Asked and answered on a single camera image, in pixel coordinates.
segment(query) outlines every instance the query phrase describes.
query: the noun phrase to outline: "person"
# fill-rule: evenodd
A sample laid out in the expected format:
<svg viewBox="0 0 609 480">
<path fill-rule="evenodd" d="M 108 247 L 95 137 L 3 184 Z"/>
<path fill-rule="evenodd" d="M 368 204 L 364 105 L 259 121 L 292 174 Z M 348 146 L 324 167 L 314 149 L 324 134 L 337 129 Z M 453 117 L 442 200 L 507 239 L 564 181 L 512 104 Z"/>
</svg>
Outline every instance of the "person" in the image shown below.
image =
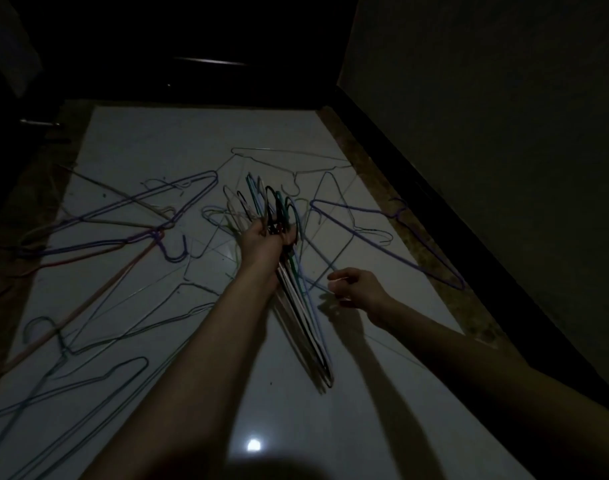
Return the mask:
<svg viewBox="0 0 609 480">
<path fill-rule="evenodd" d="M 231 409 L 241 394 L 275 274 L 293 234 L 241 236 L 242 262 L 211 313 L 115 436 L 84 480 L 218 477 Z M 369 271 L 329 276 L 341 307 L 364 310 L 390 332 L 530 471 L 609 477 L 609 411 L 391 298 Z"/>
</svg>

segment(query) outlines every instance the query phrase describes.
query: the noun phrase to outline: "white glossy floor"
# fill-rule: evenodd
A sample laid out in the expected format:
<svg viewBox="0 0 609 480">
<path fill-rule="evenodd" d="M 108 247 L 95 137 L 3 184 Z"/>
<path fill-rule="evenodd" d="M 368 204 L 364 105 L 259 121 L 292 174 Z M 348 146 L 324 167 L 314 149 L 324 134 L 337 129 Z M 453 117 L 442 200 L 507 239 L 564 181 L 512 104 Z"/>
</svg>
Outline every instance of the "white glossy floor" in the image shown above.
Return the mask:
<svg viewBox="0 0 609 480">
<path fill-rule="evenodd" d="M 141 182 L 148 178 L 172 181 L 217 169 L 231 157 L 230 148 L 234 146 L 297 150 L 344 160 L 242 151 L 293 171 L 348 166 L 315 112 L 102 107 L 93 115 L 77 170 L 135 194 L 144 190 Z M 195 255 L 213 237 L 204 256 L 192 260 L 187 275 L 216 292 L 227 285 L 228 274 L 236 272 L 236 245 L 222 231 L 214 235 L 214 227 L 201 217 L 201 209 L 225 204 L 224 184 L 240 189 L 248 197 L 244 179 L 247 172 L 261 175 L 266 184 L 276 188 L 284 185 L 286 192 L 297 191 L 290 173 L 234 157 L 218 171 L 218 186 L 166 234 L 165 246 L 170 255 L 181 252 L 182 234 L 187 236 Z M 351 167 L 336 168 L 332 173 L 349 204 L 377 207 Z M 299 175 L 299 196 L 311 199 L 320 177 L 322 172 Z M 183 192 L 173 189 L 149 202 L 178 209 L 205 184 L 206 181 L 194 183 Z M 338 189 L 328 176 L 320 186 L 318 198 L 340 200 Z M 82 214 L 116 200 L 119 198 L 111 192 L 72 177 L 64 203 L 70 212 Z M 303 212 L 306 203 L 299 201 L 299 205 Z M 346 210 L 334 208 L 332 212 L 341 221 L 350 222 Z M 354 215 L 359 226 L 393 233 L 388 249 L 413 261 L 384 217 L 357 212 Z M 155 214 L 136 205 L 111 212 L 105 218 L 159 222 Z M 81 224 L 54 234 L 50 245 L 131 233 L 130 228 Z M 329 258 L 335 257 L 350 237 L 330 221 L 323 219 L 318 223 L 315 214 L 306 233 Z M 21 332 L 29 320 L 41 315 L 64 318 L 147 244 L 141 242 L 80 263 L 41 270 L 11 355 L 22 350 Z M 74 348 L 112 337 L 138 322 L 182 282 L 186 266 L 186 261 L 166 262 L 157 249 L 150 252 L 98 309 L 77 336 Z M 322 259 L 307 246 L 303 266 L 314 279 L 325 269 Z M 372 270 L 392 296 L 459 330 L 423 274 L 359 239 L 352 240 L 338 258 L 337 266 Z M 314 291 L 313 298 L 322 303 L 322 292 Z M 215 298 L 201 289 L 181 287 L 140 326 L 181 315 Z M 69 341 L 100 302 L 68 327 Z M 0 442 L 0 479 L 79 476 L 204 316 L 205 313 L 196 314 L 117 342 L 88 363 L 98 348 L 70 359 L 54 377 L 48 378 L 42 392 L 92 378 L 104 380 L 32 404 L 18 418 L 13 414 L 0 417 L 0 434 L 11 424 Z M 336 328 L 324 314 L 320 321 L 336 376 L 334 387 L 324 393 L 309 379 L 277 318 L 270 313 L 266 338 L 253 363 L 229 444 L 232 468 L 254 458 L 293 468 L 289 473 L 278 474 L 280 477 L 295 477 L 294 472 L 332 479 L 530 477 L 422 364 L 365 316 L 342 317 Z M 46 327 L 45 323 L 38 324 L 31 336 L 37 337 Z M 0 409 L 27 397 L 58 357 L 53 339 L 7 375 L 0 383 Z"/>
</svg>

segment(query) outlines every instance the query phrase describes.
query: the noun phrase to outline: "black baseboard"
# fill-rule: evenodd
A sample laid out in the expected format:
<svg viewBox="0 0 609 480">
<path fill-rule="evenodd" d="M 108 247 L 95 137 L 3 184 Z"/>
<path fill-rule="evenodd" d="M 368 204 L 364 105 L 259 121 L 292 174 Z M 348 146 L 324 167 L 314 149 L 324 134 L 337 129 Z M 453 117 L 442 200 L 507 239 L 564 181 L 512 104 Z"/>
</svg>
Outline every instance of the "black baseboard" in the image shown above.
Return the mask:
<svg viewBox="0 0 609 480">
<path fill-rule="evenodd" d="M 609 385 L 393 143 L 340 88 L 330 105 L 529 365 L 609 409 Z"/>
</svg>

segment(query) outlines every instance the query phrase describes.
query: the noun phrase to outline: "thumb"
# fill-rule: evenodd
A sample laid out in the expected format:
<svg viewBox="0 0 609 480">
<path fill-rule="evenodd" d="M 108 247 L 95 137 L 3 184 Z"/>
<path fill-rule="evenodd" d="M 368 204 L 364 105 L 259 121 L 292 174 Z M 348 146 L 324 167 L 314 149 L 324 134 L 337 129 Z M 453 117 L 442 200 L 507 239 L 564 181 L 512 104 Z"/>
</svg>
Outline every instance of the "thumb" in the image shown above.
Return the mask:
<svg viewBox="0 0 609 480">
<path fill-rule="evenodd" d="M 336 280 L 331 281 L 327 285 L 329 291 L 333 294 L 343 296 L 344 298 L 351 298 L 351 285 L 347 280 Z"/>
</svg>

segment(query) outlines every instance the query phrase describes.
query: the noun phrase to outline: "gray wall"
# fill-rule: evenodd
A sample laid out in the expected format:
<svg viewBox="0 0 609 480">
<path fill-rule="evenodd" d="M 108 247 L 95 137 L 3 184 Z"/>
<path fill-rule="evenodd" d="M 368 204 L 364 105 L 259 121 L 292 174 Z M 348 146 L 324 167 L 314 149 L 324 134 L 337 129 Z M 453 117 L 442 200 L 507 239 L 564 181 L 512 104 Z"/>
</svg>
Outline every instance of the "gray wall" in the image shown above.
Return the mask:
<svg viewBox="0 0 609 480">
<path fill-rule="evenodd" d="M 360 0 L 339 85 L 609 381 L 609 1 Z"/>
</svg>

